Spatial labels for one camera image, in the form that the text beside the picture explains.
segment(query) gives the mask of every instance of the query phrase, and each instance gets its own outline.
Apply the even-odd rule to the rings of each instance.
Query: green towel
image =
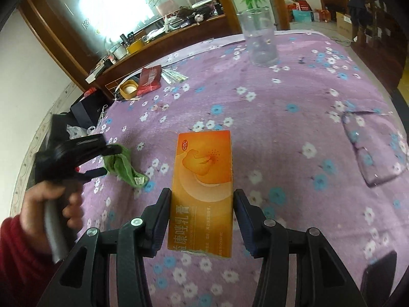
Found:
[[[104,156],[104,166],[108,172],[119,176],[123,181],[134,188],[142,188],[149,178],[134,170],[130,163],[130,150],[125,146],[117,144],[122,148],[118,155]]]

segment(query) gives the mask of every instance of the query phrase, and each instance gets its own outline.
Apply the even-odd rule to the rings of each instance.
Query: orange medicine box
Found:
[[[231,257],[232,216],[230,132],[179,134],[168,249]]]

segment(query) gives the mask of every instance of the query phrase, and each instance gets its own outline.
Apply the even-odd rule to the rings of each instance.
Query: human hand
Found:
[[[58,186],[49,181],[43,181],[26,191],[20,213],[20,224],[25,234],[28,245],[38,253],[50,254],[46,232],[44,230],[44,202],[58,199],[64,193],[65,187]],[[67,226],[80,230],[83,226],[81,209],[82,185],[71,194],[69,205],[64,208],[63,216],[68,218]]]

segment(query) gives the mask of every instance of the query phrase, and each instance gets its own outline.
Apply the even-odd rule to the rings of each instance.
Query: metal bolt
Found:
[[[310,228],[309,233],[314,237],[318,237],[320,235],[320,230],[315,227],[312,227]]]
[[[132,226],[140,226],[140,225],[142,225],[143,222],[144,222],[144,221],[142,220],[142,218],[134,218],[134,219],[132,219],[132,220],[130,221],[130,224],[131,224]]]
[[[274,219],[267,218],[264,221],[264,225],[268,227],[274,227],[276,225],[276,221]]]
[[[95,227],[92,227],[92,228],[88,229],[87,236],[92,237],[97,233],[98,233],[98,229],[95,228]]]

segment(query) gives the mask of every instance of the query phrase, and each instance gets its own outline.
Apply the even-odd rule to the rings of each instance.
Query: red sleeve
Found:
[[[20,217],[7,218],[0,229],[0,305],[35,307],[57,267],[51,256],[27,246]]]

